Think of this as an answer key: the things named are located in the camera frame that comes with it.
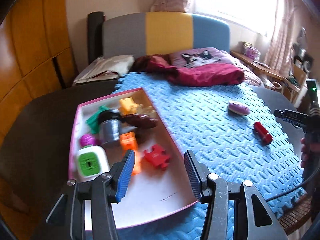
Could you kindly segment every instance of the red toy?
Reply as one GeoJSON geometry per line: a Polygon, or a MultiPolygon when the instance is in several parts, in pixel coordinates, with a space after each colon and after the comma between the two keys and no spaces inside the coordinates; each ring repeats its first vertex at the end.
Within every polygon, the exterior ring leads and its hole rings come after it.
{"type": "Polygon", "coordinates": [[[260,122],[255,122],[253,128],[258,133],[264,144],[268,145],[272,142],[273,137],[260,122]]]}
{"type": "Polygon", "coordinates": [[[168,167],[170,156],[158,144],[153,145],[151,150],[150,153],[148,153],[148,150],[143,151],[145,159],[156,169],[161,168],[161,170],[165,171],[168,167]]]}

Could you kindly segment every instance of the purple pillow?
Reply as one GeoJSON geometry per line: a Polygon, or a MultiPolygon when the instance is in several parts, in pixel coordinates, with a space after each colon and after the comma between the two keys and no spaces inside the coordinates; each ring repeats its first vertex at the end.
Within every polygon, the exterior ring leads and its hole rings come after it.
{"type": "Polygon", "coordinates": [[[188,49],[169,54],[171,64],[177,67],[195,68],[210,63],[232,64],[232,61],[216,48],[188,49]]]}

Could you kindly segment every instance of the headboard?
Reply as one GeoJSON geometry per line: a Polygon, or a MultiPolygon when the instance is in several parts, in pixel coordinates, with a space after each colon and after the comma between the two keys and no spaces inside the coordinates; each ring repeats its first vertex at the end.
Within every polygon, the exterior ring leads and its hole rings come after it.
{"type": "Polygon", "coordinates": [[[211,17],[179,13],[134,13],[112,18],[102,27],[103,56],[169,54],[215,47],[229,52],[228,24],[211,17]]]}

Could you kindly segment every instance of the purple toy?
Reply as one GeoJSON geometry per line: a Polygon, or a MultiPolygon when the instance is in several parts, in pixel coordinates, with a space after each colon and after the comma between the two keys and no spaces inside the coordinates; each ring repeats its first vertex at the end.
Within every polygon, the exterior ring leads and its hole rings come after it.
{"type": "Polygon", "coordinates": [[[97,145],[97,141],[96,141],[96,138],[92,134],[87,133],[87,134],[81,136],[80,145],[81,145],[81,147],[85,147],[88,145],[94,146],[94,145],[97,145]]]}
{"type": "Polygon", "coordinates": [[[236,114],[240,114],[240,115],[250,114],[250,108],[237,101],[229,101],[228,108],[230,111],[236,114]]]}

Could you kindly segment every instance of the textured mat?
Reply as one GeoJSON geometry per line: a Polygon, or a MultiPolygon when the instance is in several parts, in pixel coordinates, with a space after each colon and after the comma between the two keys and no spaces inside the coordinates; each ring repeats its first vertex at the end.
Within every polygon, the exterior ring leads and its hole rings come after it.
{"type": "MultiPolygon", "coordinates": [[[[175,86],[151,74],[130,73],[119,80],[114,93],[143,87],[181,152],[193,150],[199,162],[227,181],[250,179],[264,198],[284,192],[302,181],[299,159],[287,135],[261,99],[246,84],[191,88],[175,86]],[[228,114],[228,101],[248,105],[246,117],[228,114]],[[273,135],[264,147],[252,132],[260,121],[273,135]]],[[[279,218],[305,192],[302,188],[269,202],[279,218]]],[[[119,230],[121,239],[199,239],[207,205],[145,225],[119,230]]],[[[229,202],[227,239],[233,236],[233,202],[229,202]]]]}

